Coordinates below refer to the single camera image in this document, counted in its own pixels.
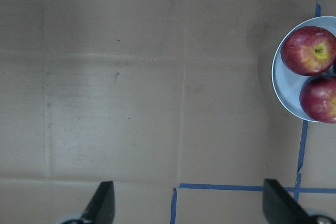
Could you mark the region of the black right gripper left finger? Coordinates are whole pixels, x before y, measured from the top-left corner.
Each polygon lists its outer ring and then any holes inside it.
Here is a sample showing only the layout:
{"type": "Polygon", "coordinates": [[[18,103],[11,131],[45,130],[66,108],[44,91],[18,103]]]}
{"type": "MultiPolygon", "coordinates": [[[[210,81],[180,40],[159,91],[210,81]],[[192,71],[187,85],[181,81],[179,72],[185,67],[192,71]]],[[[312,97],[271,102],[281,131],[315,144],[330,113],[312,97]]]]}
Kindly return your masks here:
{"type": "Polygon", "coordinates": [[[80,217],[81,223],[111,224],[115,217],[113,181],[101,182],[80,217]]]}

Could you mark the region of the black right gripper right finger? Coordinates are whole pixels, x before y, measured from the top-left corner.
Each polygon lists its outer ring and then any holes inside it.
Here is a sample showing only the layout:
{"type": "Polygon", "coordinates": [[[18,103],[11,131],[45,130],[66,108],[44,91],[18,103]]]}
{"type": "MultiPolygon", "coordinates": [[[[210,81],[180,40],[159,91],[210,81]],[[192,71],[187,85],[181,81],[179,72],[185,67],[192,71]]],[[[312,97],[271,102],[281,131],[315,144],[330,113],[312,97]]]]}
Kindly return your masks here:
{"type": "Polygon", "coordinates": [[[331,217],[309,215],[275,179],[264,180],[262,203],[269,224],[335,224],[331,217]]]}

